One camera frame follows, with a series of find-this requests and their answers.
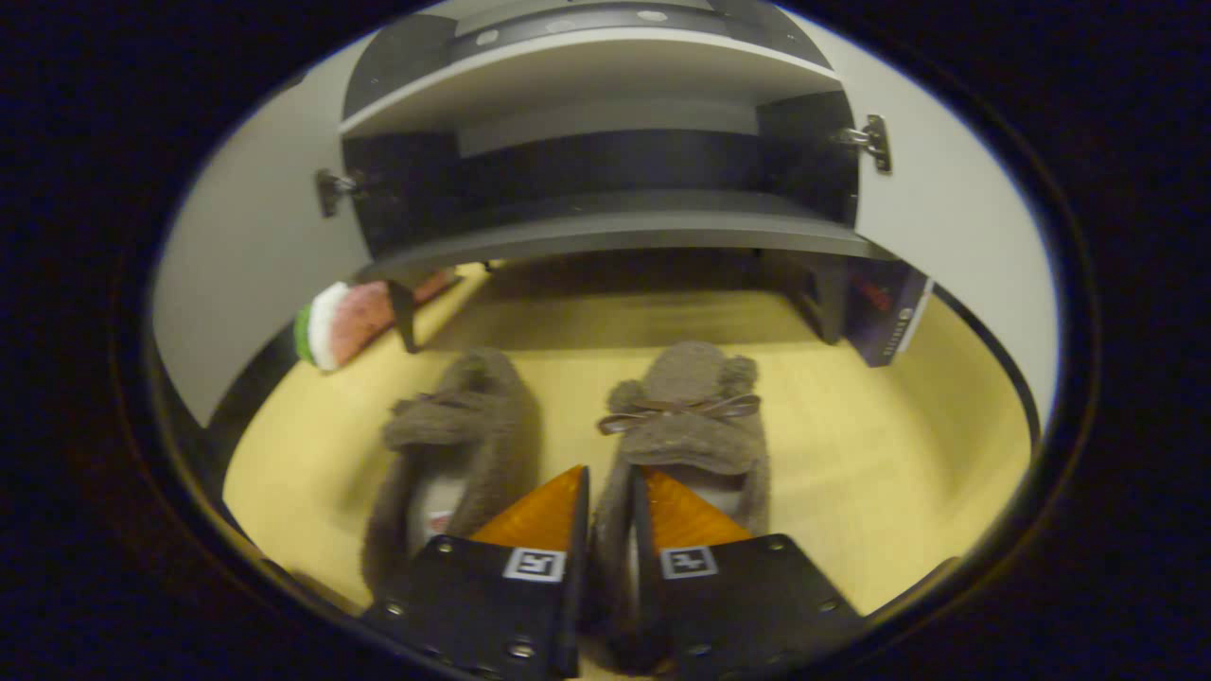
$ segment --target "shelf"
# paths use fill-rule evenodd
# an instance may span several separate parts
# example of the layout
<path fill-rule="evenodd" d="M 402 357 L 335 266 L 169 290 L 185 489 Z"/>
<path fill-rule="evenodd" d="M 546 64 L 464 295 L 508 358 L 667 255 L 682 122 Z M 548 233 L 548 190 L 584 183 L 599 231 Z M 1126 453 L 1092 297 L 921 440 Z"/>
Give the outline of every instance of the shelf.
<path fill-rule="evenodd" d="M 741 191 L 564 196 L 469 213 L 446 224 L 457 236 L 381 258 L 356 279 L 407 282 L 425 270 L 461 263 L 629 248 L 769 248 L 895 259 L 786 199 Z"/>
<path fill-rule="evenodd" d="M 727 36 L 579 30 L 454 62 L 362 108 L 340 133 L 450 132 L 547 107 L 643 97 L 758 107 L 837 90 L 840 82 L 825 67 Z"/>

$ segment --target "slipper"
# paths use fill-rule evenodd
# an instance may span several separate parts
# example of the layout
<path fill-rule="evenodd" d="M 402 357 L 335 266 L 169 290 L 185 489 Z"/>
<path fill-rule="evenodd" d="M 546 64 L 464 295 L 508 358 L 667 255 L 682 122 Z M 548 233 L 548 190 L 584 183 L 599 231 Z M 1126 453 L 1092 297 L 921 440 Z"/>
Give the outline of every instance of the slipper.
<path fill-rule="evenodd" d="M 470 350 L 432 394 L 400 401 L 383 439 L 398 456 L 366 527 L 362 577 L 375 596 L 437 534 L 470 537 L 533 488 L 517 446 L 527 389 L 499 350 Z"/>
<path fill-rule="evenodd" d="M 756 380 L 751 359 L 685 342 L 665 350 L 642 382 L 622 382 L 609 396 L 612 413 L 598 429 L 621 440 L 592 523 L 585 629 L 604 639 L 625 671 L 648 673 L 658 662 L 642 640 L 632 468 L 667 475 L 751 536 L 765 534 L 769 453 Z"/>

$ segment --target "metal hinge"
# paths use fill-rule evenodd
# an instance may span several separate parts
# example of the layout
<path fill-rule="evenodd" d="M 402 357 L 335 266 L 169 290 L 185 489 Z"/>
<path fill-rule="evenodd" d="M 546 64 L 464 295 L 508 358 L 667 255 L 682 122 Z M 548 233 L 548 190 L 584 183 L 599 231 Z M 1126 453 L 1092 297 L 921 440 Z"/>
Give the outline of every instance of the metal hinge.
<path fill-rule="evenodd" d="M 366 196 L 366 178 L 358 171 L 348 176 L 337 174 L 328 168 L 315 171 L 315 193 L 320 196 L 320 212 L 331 218 L 337 214 L 337 202 L 342 196 L 355 199 Z"/>
<path fill-rule="evenodd" d="M 888 139 L 888 126 L 883 122 L 883 116 L 869 114 L 866 116 L 866 127 L 842 128 L 833 135 L 832 141 L 866 149 L 874 156 L 874 167 L 879 172 L 891 172 L 891 141 Z"/>

